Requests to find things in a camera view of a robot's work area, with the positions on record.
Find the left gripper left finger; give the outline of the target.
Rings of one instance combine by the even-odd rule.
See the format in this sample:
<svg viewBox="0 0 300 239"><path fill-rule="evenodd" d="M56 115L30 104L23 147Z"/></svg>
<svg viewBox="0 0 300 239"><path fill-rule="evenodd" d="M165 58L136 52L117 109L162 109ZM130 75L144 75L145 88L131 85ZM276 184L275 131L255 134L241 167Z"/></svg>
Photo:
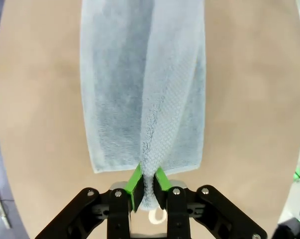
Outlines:
<svg viewBox="0 0 300 239"><path fill-rule="evenodd" d="M127 183L105 193L94 188L81 190L37 235L38 239L86 239L107 221L108 239L130 239L130 213L136 212L144 196L141 167Z"/></svg>

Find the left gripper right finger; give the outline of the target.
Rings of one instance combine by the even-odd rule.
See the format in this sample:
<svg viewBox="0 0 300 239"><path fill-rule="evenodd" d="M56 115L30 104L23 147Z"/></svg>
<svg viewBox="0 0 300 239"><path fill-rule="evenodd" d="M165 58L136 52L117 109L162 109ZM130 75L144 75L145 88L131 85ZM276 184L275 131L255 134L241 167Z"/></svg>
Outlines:
<svg viewBox="0 0 300 239"><path fill-rule="evenodd" d="M167 238L191 238L190 218L216 239L266 239L267 233L211 185L196 191L173 186L162 168L153 178L159 206L167 212Z"/></svg>

